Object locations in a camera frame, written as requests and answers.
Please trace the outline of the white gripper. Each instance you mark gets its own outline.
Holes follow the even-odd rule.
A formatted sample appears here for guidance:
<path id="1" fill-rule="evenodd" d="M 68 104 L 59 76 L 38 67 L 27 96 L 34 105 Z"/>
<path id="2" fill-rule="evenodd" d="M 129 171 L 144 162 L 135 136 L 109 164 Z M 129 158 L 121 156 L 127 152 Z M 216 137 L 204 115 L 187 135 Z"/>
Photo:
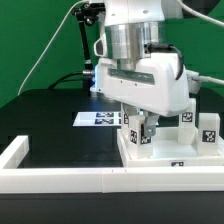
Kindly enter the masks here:
<path id="1" fill-rule="evenodd" d="M 137 62 L 135 71 L 120 70 L 115 60 L 101 58 L 96 67 L 96 89 L 122 102 L 127 116 L 143 114 L 144 135 L 152 137 L 159 115 L 175 116 L 189 106 L 186 72 L 176 79 L 178 70 L 176 53 L 152 53 Z"/>

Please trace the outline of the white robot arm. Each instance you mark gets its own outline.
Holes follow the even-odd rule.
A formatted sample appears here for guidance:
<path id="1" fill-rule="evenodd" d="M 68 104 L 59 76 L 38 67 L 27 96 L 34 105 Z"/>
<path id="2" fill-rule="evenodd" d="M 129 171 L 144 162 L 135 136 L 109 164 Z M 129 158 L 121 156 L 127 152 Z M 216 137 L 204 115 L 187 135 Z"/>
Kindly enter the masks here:
<path id="1" fill-rule="evenodd" d="M 128 116 L 143 110 L 144 132 L 151 137 L 159 117 L 182 114 L 189 106 L 183 56 L 162 42 L 161 23 L 181 18 L 184 12 L 221 27 L 224 22 L 182 0 L 90 0 L 90 4 L 102 6 L 93 90 L 121 102 Z"/>

